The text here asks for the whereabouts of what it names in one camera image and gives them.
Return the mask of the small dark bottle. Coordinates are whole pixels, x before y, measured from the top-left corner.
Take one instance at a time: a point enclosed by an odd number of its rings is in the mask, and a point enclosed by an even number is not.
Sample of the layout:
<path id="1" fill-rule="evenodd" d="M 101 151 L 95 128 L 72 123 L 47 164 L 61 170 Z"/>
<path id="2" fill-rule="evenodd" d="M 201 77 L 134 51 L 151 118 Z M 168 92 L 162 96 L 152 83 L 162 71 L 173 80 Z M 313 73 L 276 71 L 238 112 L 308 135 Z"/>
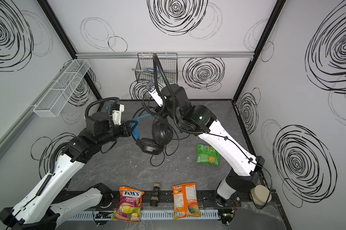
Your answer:
<path id="1" fill-rule="evenodd" d="M 155 183 L 153 185 L 152 196 L 150 200 L 150 206 L 157 207 L 159 203 L 159 192 L 161 185 L 159 183 Z"/>

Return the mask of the Fox's fruits candy bag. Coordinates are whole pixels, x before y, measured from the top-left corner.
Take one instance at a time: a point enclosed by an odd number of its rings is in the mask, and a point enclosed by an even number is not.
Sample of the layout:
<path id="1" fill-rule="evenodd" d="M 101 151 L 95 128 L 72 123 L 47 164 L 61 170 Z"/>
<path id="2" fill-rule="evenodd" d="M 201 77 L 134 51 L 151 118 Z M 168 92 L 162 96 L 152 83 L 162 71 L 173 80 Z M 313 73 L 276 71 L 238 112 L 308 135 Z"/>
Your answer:
<path id="1" fill-rule="evenodd" d="M 113 220 L 140 222 L 142 196 L 145 192 L 126 186 L 121 186 L 119 192 L 119 207 L 114 211 Z"/>

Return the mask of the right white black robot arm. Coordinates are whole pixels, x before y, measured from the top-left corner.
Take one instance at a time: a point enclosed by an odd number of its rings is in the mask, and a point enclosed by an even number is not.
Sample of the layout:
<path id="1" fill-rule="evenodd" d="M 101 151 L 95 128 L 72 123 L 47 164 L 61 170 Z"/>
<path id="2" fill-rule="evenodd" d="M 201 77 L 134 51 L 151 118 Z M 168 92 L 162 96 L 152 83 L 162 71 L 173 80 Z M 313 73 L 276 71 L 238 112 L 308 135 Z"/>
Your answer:
<path id="1" fill-rule="evenodd" d="M 236 192 L 247 192 L 255 187 L 257 172 L 264 166 L 261 156 L 246 151 L 222 126 L 217 117 L 204 105 L 192 105 L 185 89 L 171 84 L 163 70 L 158 54 L 152 55 L 153 79 L 158 104 L 157 114 L 169 116 L 183 133 L 198 136 L 212 146 L 231 166 L 215 193 L 215 199 L 226 206 Z"/>

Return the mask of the beige tape roll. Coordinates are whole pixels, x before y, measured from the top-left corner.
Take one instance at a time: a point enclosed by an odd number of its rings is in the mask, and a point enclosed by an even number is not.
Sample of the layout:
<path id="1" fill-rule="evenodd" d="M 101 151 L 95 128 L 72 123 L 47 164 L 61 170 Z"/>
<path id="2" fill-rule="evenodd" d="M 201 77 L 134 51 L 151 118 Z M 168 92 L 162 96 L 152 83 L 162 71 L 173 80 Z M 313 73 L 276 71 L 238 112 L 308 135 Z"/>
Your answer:
<path id="1" fill-rule="evenodd" d="M 265 206 L 266 203 L 272 200 L 272 195 L 269 189 L 263 185 L 257 185 L 250 190 L 250 195 L 254 204 L 261 208 Z"/>

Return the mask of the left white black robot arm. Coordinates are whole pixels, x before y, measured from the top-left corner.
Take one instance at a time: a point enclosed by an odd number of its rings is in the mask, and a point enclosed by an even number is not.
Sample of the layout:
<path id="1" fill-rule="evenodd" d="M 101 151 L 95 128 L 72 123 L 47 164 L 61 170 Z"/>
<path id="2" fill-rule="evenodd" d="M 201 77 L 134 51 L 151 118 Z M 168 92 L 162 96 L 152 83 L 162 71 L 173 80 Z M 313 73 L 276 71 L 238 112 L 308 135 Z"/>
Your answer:
<path id="1" fill-rule="evenodd" d="M 0 212 L 0 220 L 7 229 L 55 230 L 88 208 L 98 205 L 108 208 L 113 203 L 112 190 L 102 183 L 63 202 L 54 203 L 54 200 L 76 172 L 101 152 L 102 146 L 131 136 L 137 122 L 113 117 L 113 109 L 121 108 L 118 101 L 118 97 L 109 97 L 86 107 L 86 128 L 56 147 L 49 171 L 22 201 Z"/>

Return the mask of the orange snack bag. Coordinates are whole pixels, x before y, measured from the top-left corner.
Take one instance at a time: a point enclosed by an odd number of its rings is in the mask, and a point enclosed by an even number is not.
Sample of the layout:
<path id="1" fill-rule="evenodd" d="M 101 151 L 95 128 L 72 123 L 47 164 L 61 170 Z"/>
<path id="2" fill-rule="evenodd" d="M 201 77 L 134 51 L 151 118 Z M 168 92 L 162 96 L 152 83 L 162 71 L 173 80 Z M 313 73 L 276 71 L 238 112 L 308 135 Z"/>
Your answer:
<path id="1" fill-rule="evenodd" d="M 196 183 L 172 186 L 174 198 L 174 220 L 201 217 L 197 199 Z"/>

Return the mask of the green snack bag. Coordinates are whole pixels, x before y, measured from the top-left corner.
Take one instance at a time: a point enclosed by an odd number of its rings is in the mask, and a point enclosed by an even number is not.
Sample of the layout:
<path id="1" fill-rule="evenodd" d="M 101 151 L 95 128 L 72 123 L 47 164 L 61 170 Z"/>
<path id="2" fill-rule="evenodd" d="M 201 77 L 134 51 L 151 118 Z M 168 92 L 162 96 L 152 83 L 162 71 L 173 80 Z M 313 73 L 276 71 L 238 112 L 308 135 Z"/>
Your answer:
<path id="1" fill-rule="evenodd" d="M 198 144 L 196 163 L 218 166 L 220 163 L 220 154 L 212 146 Z"/>

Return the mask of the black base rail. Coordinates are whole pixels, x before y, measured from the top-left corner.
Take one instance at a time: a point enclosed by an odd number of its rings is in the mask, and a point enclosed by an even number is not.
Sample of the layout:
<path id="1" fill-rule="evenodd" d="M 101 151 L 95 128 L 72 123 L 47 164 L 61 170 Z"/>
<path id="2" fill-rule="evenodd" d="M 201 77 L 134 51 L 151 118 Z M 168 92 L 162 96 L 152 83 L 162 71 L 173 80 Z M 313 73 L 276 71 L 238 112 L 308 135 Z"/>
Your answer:
<path id="1" fill-rule="evenodd" d="M 217 200 L 215 199 L 215 190 L 198 190 L 197 191 L 197 199 L 199 202 L 200 208 L 214 208 L 214 209 L 232 209 L 232 208 L 239 208 L 242 206 L 241 198 L 234 194 L 231 196 L 231 200 L 229 203 L 224 206 L 220 207 L 217 203 Z M 66 201 L 68 199 L 74 198 L 78 195 L 81 195 L 83 191 L 61 191 L 61 193 L 55 198 L 55 200 L 52 202 L 52 204 L 60 203 L 63 201 Z M 118 191 L 112 191 L 112 200 L 110 202 L 110 206 L 101 206 L 96 205 L 93 206 L 93 208 L 96 209 L 116 209 L 117 205 L 119 204 L 120 193 Z M 158 195 L 158 206 L 162 206 L 163 204 L 173 204 L 174 198 L 173 198 L 173 192 L 172 191 L 159 191 Z"/>

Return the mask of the black blue headphones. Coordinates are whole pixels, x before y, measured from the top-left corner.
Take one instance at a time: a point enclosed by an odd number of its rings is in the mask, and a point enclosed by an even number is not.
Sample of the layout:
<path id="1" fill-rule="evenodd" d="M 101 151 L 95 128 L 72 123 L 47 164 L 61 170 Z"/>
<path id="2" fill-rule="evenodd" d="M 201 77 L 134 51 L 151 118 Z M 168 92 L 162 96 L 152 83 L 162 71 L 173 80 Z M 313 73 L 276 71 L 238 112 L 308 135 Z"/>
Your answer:
<path id="1" fill-rule="evenodd" d="M 141 119 L 150 116 L 150 114 L 133 118 L 139 122 Z M 132 138 L 142 152 L 150 155 L 159 155 L 163 152 L 164 147 L 169 144 L 174 136 L 174 129 L 165 121 L 156 120 L 152 125 L 152 139 L 141 138 L 138 127 L 132 129 Z"/>

